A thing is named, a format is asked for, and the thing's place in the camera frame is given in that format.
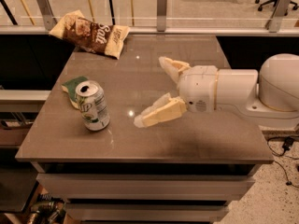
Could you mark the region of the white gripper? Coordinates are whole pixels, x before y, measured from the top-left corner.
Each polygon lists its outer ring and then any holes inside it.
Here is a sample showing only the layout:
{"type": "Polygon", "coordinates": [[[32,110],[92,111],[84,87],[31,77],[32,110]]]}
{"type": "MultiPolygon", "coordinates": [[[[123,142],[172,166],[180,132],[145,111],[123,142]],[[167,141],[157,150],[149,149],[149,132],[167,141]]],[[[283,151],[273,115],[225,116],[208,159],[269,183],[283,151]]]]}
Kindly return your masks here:
{"type": "Polygon", "coordinates": [[[191,112],[214,110],[215,87],[218,68],[213,65],[190,67],[183,61],[159,58],[160,66],[178,84],[179,96],[166,93],[152,106],[135,117],[137,128],[147,128],[158,123],[180,118],[187,109],[191,112]]]}

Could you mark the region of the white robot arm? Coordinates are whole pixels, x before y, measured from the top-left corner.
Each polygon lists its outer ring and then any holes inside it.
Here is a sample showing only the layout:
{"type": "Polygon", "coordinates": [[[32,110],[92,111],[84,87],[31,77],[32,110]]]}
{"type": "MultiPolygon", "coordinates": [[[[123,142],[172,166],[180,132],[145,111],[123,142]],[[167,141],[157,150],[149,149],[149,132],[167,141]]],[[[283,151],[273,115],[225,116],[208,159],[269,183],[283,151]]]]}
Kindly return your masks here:
{"type": "Polygon", "coordinates": [[[178,119],[187,111],[229,111],[273,128],[299,124],[298,55],[274,55],[258,71],[191,66],[167,57],[159,63],[176,83],[178,96],[167,93],[142,111],[134,121],[138,128],[178,119]]]}

